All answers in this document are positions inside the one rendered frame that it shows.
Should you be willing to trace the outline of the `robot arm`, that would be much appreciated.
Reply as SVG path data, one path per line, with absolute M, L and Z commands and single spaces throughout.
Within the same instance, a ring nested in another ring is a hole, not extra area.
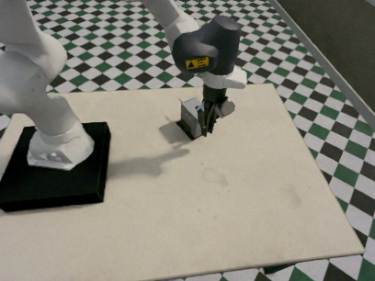
M 245 89 L 246 72 L 234 66 L 242 32 L 234 19 L 217 15 L 199 28 L 174 0 L 121 1 L 141 2 L 159 22 L 181 73 L 199 73 L 211 88 Z M 46 93 L 67 54 L 57 39 L 45 35 L 27 0 L 0 0 L 0 43 L 20 43 L 4 44 L 0 55 L 0 113 L 24 114 L 36 125 L 28 165 L 71 170 L 93 152 L 95 142 L 67 99 Z

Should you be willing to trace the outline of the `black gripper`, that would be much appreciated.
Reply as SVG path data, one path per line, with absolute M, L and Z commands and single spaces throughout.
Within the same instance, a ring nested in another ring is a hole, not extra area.
M 205 138 L 207 137 L 208 132 L 212 134 L 214 123 L 217 123 L 216 119 L 220 118 L 220 116 L 217 115 L 218 113 L 214 109 L 216 107 L 214 102 L 218 102 L 223 99 L 228 99 L 229 97 L 226 95 L 226 91 L 227 88 L 215 89 L 203 84 L 203 100 L 201 102 L 202 104 L 200 106 L 196 106 L 196 110 L 198 112 L 198 122 L 202 126 L 201 134 Z

